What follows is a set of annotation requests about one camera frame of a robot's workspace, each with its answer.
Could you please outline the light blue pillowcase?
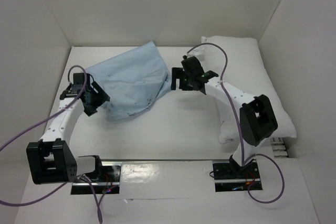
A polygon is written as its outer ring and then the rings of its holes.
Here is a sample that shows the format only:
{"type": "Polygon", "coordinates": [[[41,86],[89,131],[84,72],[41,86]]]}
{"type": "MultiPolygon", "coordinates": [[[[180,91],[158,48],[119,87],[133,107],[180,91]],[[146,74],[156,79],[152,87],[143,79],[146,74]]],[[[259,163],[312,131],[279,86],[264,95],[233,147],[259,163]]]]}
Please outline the light blue pillowcase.
{"type": "Polygon", "coordinates": [[[171,90],[171,73],[152,41],[97,63],[86,72],[110,97],[102,105],[109,122],[139,116],[171,90]]]}

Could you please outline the white pillow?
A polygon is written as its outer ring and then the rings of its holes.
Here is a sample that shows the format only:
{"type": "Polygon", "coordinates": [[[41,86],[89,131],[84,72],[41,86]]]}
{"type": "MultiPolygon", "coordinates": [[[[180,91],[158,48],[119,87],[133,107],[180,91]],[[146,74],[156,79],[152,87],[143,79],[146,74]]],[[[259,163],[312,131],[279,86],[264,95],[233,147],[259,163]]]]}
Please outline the white pillow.
{"type": "MultiPolygon", "coordinates": [[[[277,92],[264,67],[258,42],[254,38],[235,38],[224,36],[201,37],[201,43],[213,43],[220,46],[228,56],[228,66],[224,73],[224,81],[249,94],[266,95],[272,105],[278,122],[278,128],[271,137],[296,138],[295,126],[282,107],[277,92]]],[[[221,74],[225,65],[224,54],[216,47],[203,45],[200,47],[206,62],[205,71],[211,70],[221,74]]],[[[230,141],[239,141],[238,129],[233,110],[216,100],[220,117],[219,143],[227,144],[230,141]]]]}

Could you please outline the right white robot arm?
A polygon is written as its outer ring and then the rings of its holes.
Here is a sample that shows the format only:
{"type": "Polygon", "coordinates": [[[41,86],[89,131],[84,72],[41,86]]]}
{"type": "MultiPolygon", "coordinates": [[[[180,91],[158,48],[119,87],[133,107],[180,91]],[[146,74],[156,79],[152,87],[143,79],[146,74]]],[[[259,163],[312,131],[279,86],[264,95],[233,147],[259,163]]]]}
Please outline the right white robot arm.
{"type": "Polygon", "coordinates": [[[264,139],[278,128],[269,98],[246,93],[211,70],[205,72],[195,56],[184,56],[181,64],[172,68],[171,90],[199,91],[233,109],[240,144],[229,158],[229,172],[235,178],[242,177],[264,139]]]}

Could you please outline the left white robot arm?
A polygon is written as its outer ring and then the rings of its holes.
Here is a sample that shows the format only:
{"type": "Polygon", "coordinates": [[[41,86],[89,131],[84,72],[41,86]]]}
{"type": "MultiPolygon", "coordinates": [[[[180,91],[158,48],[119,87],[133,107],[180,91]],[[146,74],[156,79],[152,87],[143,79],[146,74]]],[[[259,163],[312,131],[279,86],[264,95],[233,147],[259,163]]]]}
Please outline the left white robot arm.
{"type": "Polygon", "coordinates": [[[98,155],[75,157],[69,142],[82,114],[92,116],[110,97],[89,73],[74,73],[73,82],[60,95],[56,117],[39,141],[26,148],[30,173],[35,184],[75,182],[81,175],[91,181],[103,177],[98,155]]]}

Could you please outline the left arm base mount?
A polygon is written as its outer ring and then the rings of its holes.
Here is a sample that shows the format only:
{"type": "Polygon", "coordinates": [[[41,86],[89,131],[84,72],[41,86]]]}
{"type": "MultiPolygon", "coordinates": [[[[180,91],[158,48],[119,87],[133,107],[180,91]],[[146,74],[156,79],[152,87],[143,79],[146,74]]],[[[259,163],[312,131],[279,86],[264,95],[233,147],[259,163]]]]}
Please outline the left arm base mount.
{"type": "MultiPolygon", "coordinates": [[[[101,174],[87,177],[91,180],[94,192],[100,196],[103,194],[116,195],[120,192],[120,178],[122,171],[121,162],[102,161],[101,174]]],[[[71,187],[71,195],[92,195],[92,190],[87,182],[76,180],[71,187]]]]}

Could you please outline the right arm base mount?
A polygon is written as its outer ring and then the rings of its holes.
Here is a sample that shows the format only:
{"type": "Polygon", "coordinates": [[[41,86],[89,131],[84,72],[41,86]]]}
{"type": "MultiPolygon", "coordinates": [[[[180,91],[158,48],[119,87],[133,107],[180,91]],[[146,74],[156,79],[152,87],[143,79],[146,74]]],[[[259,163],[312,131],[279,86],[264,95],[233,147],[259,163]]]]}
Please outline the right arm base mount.
{"type": "Polygon", "coordinates": [[[256,161],[253,161],[245,170],[235,171],[229,160],[217,160],[212,163],[212,170],[209,175],[214,180],[215,192],[234,192],[262,190],[259,167],[256,161]]]}

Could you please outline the aluminium frame rail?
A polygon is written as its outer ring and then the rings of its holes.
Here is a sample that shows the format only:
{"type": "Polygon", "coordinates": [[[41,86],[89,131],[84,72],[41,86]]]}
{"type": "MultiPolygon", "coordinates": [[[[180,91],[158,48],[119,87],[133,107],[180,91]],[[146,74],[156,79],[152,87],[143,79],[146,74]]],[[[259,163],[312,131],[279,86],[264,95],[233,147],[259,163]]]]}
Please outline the aluminium frame rail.
{"type": "Polygon", "coordinates": [[[274,137],[270,139],[274,158],[289,158],[283,138],[274,137]]]}

